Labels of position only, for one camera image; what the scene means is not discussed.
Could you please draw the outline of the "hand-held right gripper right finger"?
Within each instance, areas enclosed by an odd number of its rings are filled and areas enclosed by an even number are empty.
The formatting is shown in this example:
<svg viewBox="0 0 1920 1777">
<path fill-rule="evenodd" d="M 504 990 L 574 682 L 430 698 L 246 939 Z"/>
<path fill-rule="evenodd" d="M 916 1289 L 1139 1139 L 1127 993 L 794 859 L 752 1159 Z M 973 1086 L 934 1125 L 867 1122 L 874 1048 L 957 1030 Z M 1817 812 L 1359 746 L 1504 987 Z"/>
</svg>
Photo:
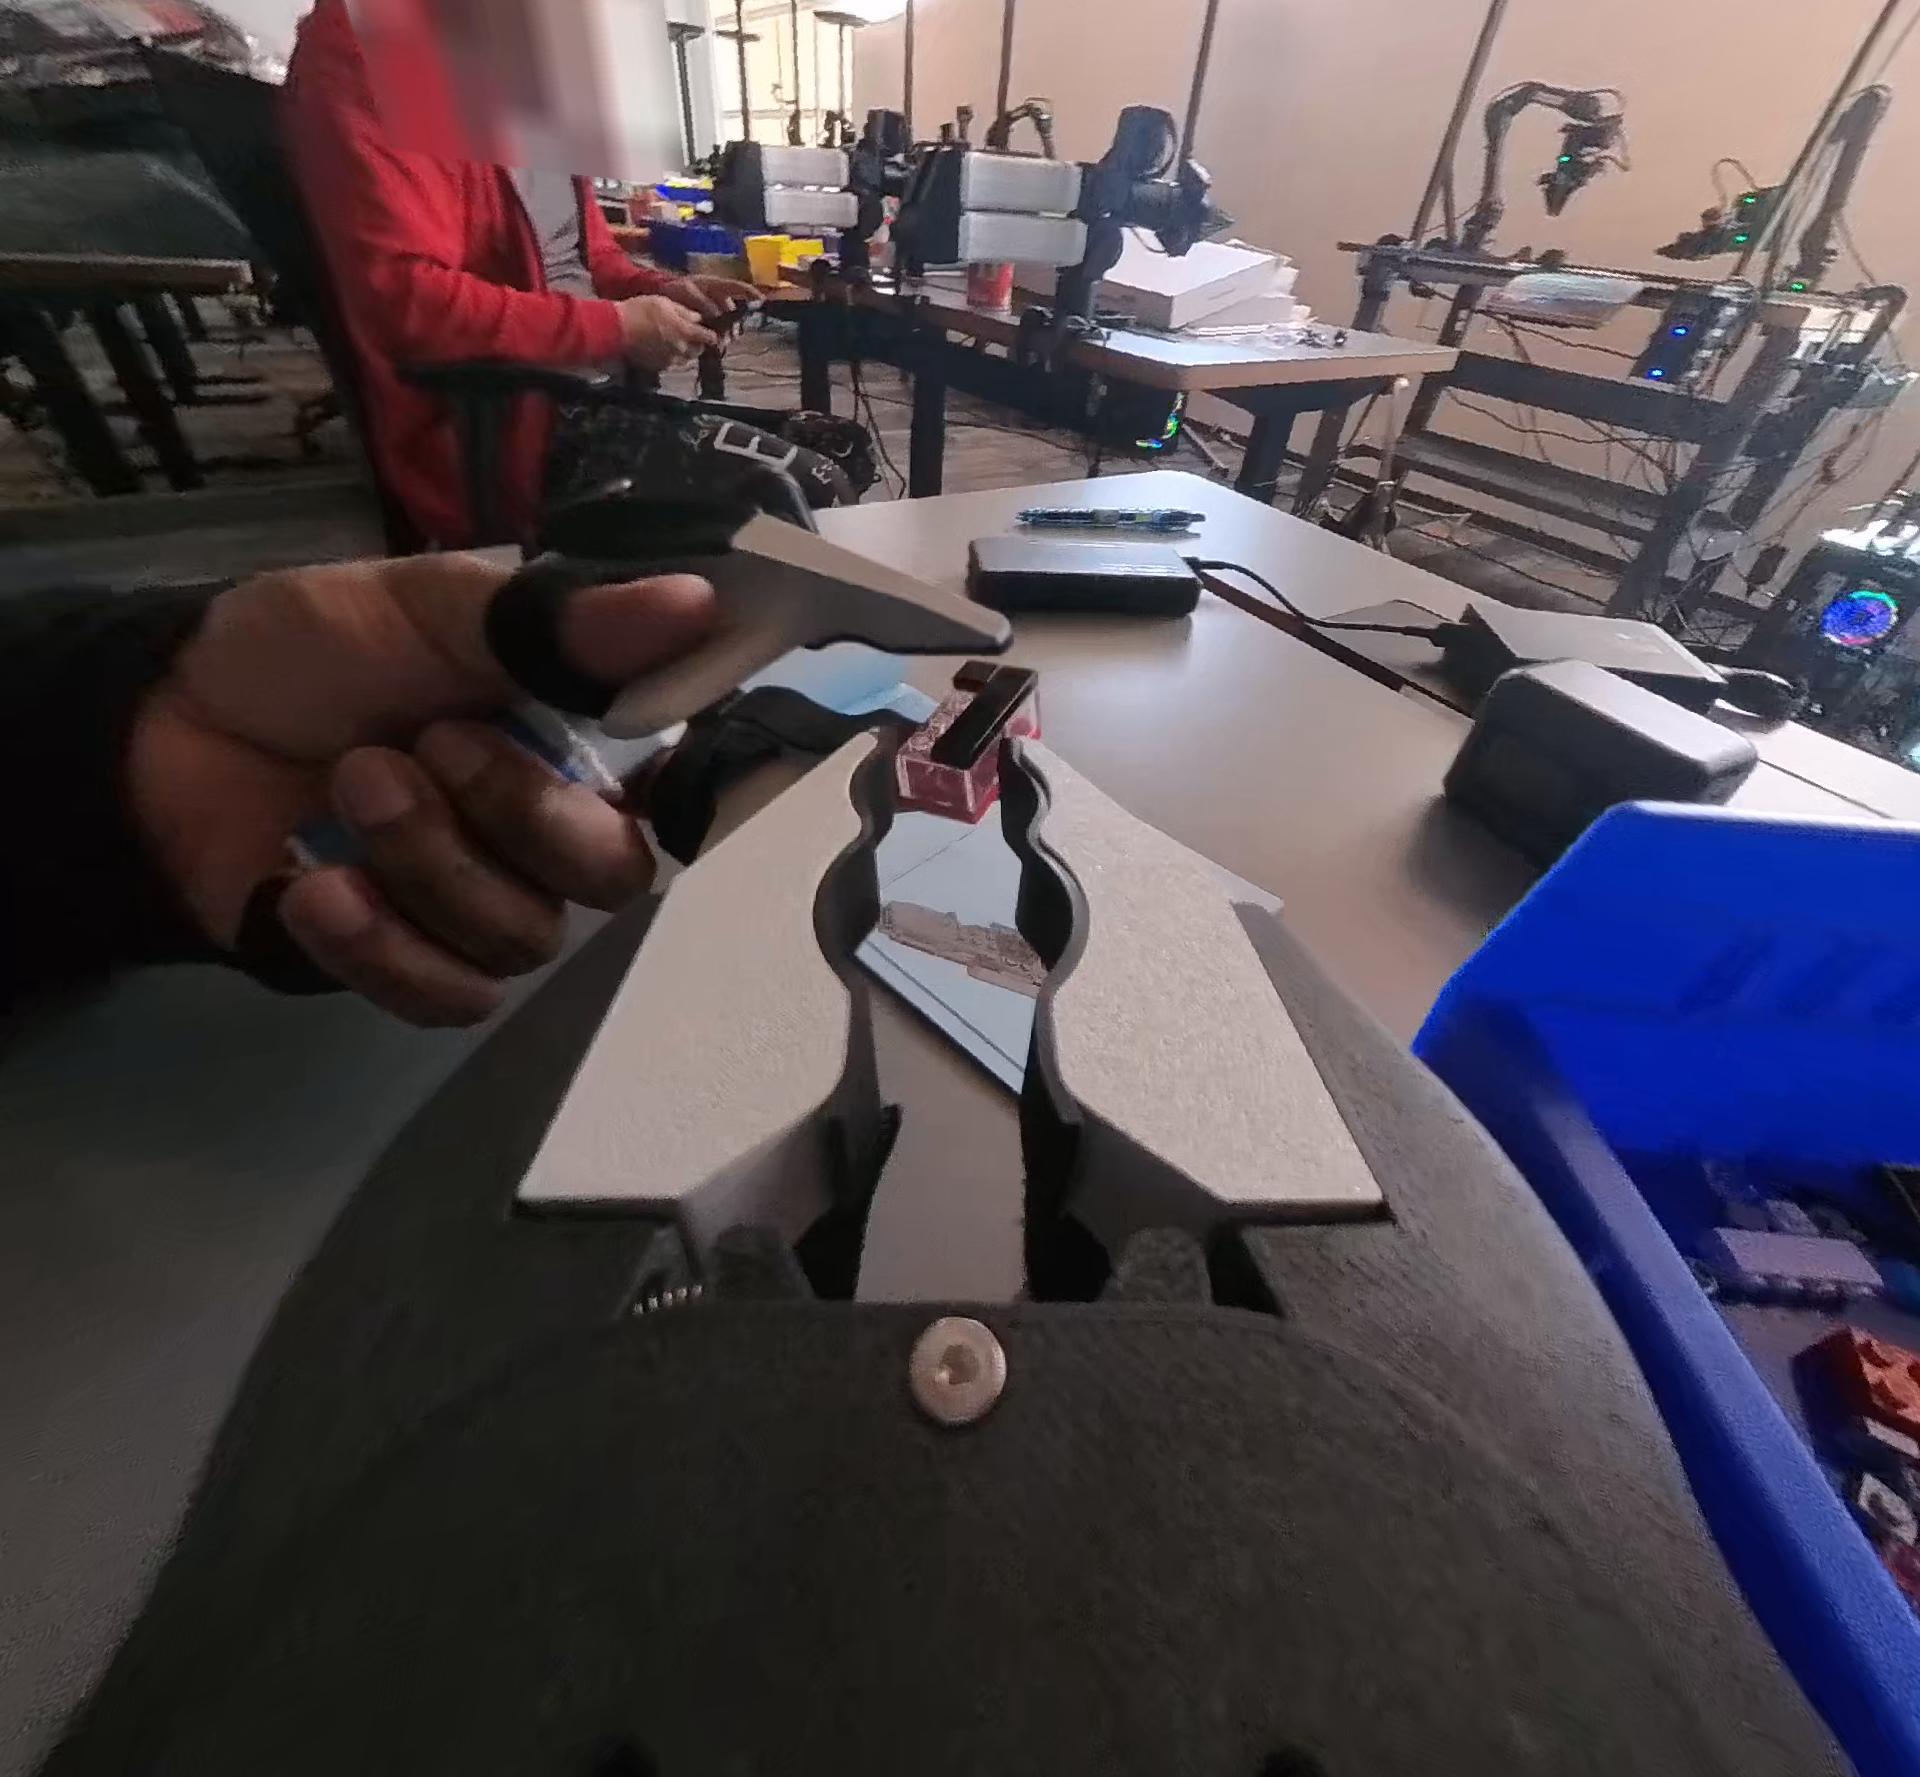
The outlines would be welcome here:
<svg viewBox="0 0 1920 1777">
<path fill-rule="evenodd" d="M 1140 1234 L 1366 1223 L 1386 1195 L 1262 950 L 1273 906 L 1041 741 L 1001 752 L 1016 926 L 1044 969 L 1022 1084 L 1027 1267 Z"/>
</svg>

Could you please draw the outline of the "small black brick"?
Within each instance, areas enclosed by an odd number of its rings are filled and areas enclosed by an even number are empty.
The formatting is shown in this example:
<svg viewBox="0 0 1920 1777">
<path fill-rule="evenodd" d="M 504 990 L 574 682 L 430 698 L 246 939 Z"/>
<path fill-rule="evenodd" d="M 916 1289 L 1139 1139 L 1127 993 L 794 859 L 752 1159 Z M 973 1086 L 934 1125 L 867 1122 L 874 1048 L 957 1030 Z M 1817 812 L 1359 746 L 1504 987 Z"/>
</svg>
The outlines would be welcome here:
<svg viewBox="0 0 1920 1777">
<path fill-rule="evenodd" d="M 1008 724 L 1034 698 L 1039 680 L 1034 670 L 1022 665 L 980 670 L 965 709 L 949 724 L 929 759 L 973 773 L 980 759 L 997 752 Z"/>
</svg>

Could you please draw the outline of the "red and clear brick assembly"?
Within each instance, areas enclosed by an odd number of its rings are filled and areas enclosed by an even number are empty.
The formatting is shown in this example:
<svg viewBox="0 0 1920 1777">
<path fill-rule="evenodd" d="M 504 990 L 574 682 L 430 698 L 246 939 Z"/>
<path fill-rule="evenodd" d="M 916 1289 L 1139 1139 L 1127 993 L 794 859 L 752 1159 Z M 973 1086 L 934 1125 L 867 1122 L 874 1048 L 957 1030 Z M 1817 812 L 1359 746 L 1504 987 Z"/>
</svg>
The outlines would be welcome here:
<svg viewBox="0 0 1920 1777">
<path fill-rule="evenodd" d="M 1032 691 L 970 766 L 935 764 L 932 759 L 934 749 L 967 709 L 973 709 L 973 693 L 950 691 L 925 722 L 898 742 L 894 752 L 894 792 L 901 811 L 974 824 L 1000 798 L 1000 766 L 1006 739 L 1043 735 L 1043 701 L 1041 693 Z"/>
</svg>

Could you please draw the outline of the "white grey robot base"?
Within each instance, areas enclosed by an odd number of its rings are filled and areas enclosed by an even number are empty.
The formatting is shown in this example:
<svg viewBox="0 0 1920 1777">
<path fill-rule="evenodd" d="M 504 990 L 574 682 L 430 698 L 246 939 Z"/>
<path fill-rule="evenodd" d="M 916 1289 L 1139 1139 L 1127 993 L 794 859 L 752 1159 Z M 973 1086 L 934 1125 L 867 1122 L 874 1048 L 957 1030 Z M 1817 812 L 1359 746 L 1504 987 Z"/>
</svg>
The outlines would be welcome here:
<svg viewBox="0 0 1920 1777">
<path fill-rule="evenodd" d="M 710 207 L 742 235 L 848 232 L 860 212 L 848 151 L 759 139 L 723 149 Z"/>
<path fill-rule="evenodd" d="M 973 263 L 1068 270 L 1088 251 L 1083 179 L 1072 160 L 935 148 L 901 199 L 898 259 L 911 275 Z"/>
</svg>

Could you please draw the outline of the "grey desk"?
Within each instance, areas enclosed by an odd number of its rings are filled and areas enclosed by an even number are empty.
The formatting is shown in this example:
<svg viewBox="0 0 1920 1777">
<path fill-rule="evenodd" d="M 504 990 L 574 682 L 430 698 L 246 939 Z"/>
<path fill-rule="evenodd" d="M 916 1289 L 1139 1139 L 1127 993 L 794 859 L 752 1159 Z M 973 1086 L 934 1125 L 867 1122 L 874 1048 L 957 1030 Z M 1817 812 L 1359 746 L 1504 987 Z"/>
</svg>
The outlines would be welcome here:
<svg viewBox="0 0 1920 1777">
<path fill-rule="evenodd" d="M 1044 735 L 1115 803 L 1283 901 L 1408 1040 L 1528 888 L 1442 803 L 1467 719 L 1235 605 L 1031 617 Z M 492 1023 L 415 1030 L 212 969 L 137 972 L 4 1040 L 4 1767 L 110 1654 L 286 1286 L 415 1111 L 546 1111 L 640 914 L 579 916 Z"/>
</svg>

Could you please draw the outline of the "person's left hand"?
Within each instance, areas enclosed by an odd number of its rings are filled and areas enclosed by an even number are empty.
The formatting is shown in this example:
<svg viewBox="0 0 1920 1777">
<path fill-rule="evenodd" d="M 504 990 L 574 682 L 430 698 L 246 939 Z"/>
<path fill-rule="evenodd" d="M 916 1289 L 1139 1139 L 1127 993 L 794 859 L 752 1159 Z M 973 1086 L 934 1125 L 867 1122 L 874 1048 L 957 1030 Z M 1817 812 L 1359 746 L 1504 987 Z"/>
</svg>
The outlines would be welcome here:
<svg viewBox="0 0 1920 1777">
<path fill-rule="evenodd" d="M 480 557 L 274 573 L 222 594 L 131 724 L 140 837 L 202 936 L 235 951 L 254 893 L 323 814 L 354 863 L 302 870 L 277 918 L 322 975 L 427 1027 L 484 1022 L 556 962 L 570 906 L 645 894 L 632 814 L 487 724 L 519 690 L 486 640 L 511 583 Z"/>
</svg>

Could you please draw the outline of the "black power bank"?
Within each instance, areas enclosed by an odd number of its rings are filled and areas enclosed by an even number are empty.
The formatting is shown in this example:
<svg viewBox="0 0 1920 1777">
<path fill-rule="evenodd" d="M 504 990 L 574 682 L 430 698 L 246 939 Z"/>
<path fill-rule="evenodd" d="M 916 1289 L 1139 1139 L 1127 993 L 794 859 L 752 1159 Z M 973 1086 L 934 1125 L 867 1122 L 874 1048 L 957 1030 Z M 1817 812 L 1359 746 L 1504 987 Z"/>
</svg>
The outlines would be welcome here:
<svg viewBox="0 0 1920 1777">
<path fill-rule="evenodd" d="M 1177 617 L 1195 610 L 1201 583 L 1184 557 L 1156 545 L 1001 535 L 973 540 L 967 591 L 1008 615 Z"/>
</svg>

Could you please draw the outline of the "light blue instruction booklet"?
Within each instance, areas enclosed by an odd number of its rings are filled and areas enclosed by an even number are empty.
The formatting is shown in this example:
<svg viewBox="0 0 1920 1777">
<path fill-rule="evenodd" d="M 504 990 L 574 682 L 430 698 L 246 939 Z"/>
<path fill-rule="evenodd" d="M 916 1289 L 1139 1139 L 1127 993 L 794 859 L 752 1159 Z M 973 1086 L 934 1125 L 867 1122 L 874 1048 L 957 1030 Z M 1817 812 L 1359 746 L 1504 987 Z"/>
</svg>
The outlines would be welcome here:
<svg viewBox="0 0 1920 1777">
<path fill-rule="evenodd" d="M 844 715 L 923 724 L 991 660 L 965 663 L 940 695 L 910 686 L 908 660 L 860 644 L 796 650 L 750 686 L 794 690 Z M 979 1070 L 1020 1093 L 1044 964 L 1016 926 L 1022 866 L 1000 803 L 974 824 L 901 811 L 877 850 L 878 922 L 859 962 Z"/>
</svg>

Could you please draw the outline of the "wooden top work table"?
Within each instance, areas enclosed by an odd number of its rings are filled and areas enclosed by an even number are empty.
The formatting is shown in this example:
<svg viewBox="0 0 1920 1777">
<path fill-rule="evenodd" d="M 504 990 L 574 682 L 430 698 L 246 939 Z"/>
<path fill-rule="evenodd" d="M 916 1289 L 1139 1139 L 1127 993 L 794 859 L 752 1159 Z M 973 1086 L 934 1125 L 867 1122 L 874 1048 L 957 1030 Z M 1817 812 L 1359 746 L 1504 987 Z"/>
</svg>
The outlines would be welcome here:
<svg viewBox="0 0 1920 1777">
<path fill-rule="evenodd" d="M 949 396 L 961 392 L 1090 442 L 1137 451 L 1121 432 L 1130 399 L 1215 396 L 1252 418 L 1235 486 L 1277 494 L 1294 426 L 1315 413 L 1342 424 L 1351 408 L 1452 375 L 1450 346 L 1346 327 L 1191 336 L 1103 325 L 1059 331 L 1037 301 L 969 303 L 947 286 L 896 291 L 829 263 L 784 266 L 772 310 L 796 324 L 800 395 L 832 409 L 834 373 L 881 363 L 910 377 L 906 486 L 940 495 L 949 479 Z"/>
</svg>

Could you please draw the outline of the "black cube device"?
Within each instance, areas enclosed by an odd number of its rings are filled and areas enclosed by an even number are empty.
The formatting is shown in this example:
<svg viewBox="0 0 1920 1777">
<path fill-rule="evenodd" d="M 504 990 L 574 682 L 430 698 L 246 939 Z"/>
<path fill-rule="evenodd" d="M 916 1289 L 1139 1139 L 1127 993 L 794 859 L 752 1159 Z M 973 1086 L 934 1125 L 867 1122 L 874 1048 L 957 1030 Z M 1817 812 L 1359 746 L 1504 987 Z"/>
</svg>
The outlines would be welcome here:
<svg viewBox="0 0 1920 1777">
<path fill-rule="evenodd" d="M 1620 804 L 1727 804 L 1751 739 L 1594 663 L 1517 668 L 1483 695 L 1444 801 L 1536 867 Z"/>
</svg>

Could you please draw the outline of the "black office chair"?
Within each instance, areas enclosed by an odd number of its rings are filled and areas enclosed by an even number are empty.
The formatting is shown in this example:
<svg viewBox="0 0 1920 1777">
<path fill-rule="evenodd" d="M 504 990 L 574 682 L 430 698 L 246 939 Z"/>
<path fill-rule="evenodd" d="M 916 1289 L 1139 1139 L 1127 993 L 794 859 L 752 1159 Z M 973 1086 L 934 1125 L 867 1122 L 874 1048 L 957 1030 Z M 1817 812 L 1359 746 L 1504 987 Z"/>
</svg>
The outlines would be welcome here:
<svg viewBox="0 0 1920 1777">
<path fill-rule="evenodd" d="M 330 391 L 302 408 L 302 443 L 313 442 L 323 419 L 344 419 L 377 498 L 389 548 L 427 548 L 389 479 L 373 462 L 361 370 L 280 156 L 277 86 L 155 42 L 137 51 L 167 121 L 184 134 L 261 249 L 277 304 L 316 337 L 323 354 Z M 451 421 L 452 492 L 463 499 L 480 548 L 530 540 L 526 526 L 511 524 L 507 504 L 507 434 L 517 408 L 532 399 L 582 404 L 617 396 L 610 373 L 559 367 L 440 359 L 405 367 L 400 377 L 435 399 Z"/>
</svg>

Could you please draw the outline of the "flat black device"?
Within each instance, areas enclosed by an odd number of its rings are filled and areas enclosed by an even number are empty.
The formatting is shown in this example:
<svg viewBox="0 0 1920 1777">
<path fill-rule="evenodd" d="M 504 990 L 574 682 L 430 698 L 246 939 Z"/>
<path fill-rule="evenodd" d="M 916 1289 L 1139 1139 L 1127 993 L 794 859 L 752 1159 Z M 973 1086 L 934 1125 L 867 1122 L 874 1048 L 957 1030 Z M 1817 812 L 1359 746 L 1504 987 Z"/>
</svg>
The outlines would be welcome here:
<svg viewBox="0 0 1920 1777">
<path fill-rule="evenodd" d="M 1508 672 L 1556 660 L 1588 663 L 1688 709 L 1707 709 L 1725 690 L 1716 665 L 1639 617 L 1530 610 L 1483 600 L 1440 630 L 1440 670 L 1472 698 L 1481 698 Z"/>
</svg>

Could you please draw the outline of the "pile of loose bricks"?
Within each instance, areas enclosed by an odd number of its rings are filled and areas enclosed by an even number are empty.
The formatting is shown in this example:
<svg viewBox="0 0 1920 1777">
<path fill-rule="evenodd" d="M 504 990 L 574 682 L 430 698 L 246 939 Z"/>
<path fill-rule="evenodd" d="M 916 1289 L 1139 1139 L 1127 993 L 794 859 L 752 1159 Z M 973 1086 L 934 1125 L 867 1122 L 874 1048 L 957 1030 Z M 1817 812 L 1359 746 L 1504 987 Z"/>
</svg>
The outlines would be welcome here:
<svg viewBox="0 0 1920 1777">
<path fill-rule="evenodd" d="M 1919 1609 L 1919 1170 L 1711 1159 L 1692 1271 Z"/>
</svg>

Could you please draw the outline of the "black metal workbench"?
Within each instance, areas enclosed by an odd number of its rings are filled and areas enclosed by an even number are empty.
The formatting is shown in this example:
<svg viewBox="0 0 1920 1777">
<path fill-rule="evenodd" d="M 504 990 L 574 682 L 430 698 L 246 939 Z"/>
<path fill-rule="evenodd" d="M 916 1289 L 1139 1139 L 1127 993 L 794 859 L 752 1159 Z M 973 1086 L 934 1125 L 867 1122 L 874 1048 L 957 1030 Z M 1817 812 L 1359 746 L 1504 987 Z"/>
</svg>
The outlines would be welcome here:
<svg viewBox="0 0 1920 1777">
<path fill-rule="evenodd" d="M 1861 468 L 1916 395 L 1916 294 L 1763 276 L 1609 270 L 1440 239 L 1344 242 L 1353 322 L 1425 306 L 1446 368 L 1351 435 L 1344 479 L 1388 475 L 1485 560 L 1673 629 L 1756 607 L 1797 505 Z"/>
</svg>

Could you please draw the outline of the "tall black metal frame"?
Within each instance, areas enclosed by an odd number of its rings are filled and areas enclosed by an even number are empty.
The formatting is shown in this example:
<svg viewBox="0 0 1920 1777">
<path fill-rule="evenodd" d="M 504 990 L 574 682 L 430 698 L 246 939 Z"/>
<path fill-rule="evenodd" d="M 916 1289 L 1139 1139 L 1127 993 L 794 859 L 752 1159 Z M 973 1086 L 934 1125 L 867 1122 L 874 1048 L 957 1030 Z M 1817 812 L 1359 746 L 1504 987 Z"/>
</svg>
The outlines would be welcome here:
<svg viewBox="0 0 1920 1777">
<path fill-rule="evenodd" d="M 1404 234 L 1412 245 L 1421 245 L 1435 222 L 1446 225 L 1452 211 L 1453 175 L 1459 146 L 1468 126 L 1471 109 L 1483 86 L 1485 71 L 1492 59 L 1504 15 L 1513 0 L 1489 0 L 1477 31 L 1475 49 L 1455 89 L 1453 107 L 1447 114 L 1430 177 L 1423 187 L 1412 212 L 1410 229 Z"/>
</svg>

